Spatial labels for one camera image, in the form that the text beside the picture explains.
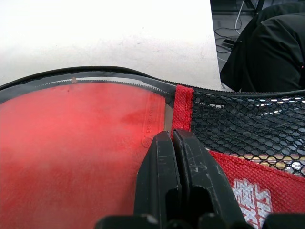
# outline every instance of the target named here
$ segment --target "red fabric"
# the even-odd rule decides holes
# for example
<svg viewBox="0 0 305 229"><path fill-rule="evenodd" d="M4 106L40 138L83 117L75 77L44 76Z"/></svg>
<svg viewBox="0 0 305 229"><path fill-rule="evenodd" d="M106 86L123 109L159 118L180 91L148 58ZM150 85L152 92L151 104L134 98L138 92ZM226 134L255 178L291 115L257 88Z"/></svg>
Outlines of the red fabric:
<svg viewBox="0 0 305 229"><path fill-rule="evenodd" d="M236 179L247 179L252 184L259 184L260 189L270 191L273 212L305 212L303 177L222 153L210 153L223 168L232 187Z"/></svg>
<svg viewBox="0 0 305 229"><path fill-rule="evenodd" d="M0 104L0 228L92 229L132 214L138 169L165 100L122 84L76 83Z"/></svg>
<svg viewBox="0 0 305 229"><path fill-rule="evenodd" d="M190 130L193 92L194 90L192 88L181 85L177 86L175 103L173 107L172 130Z"/></svg>

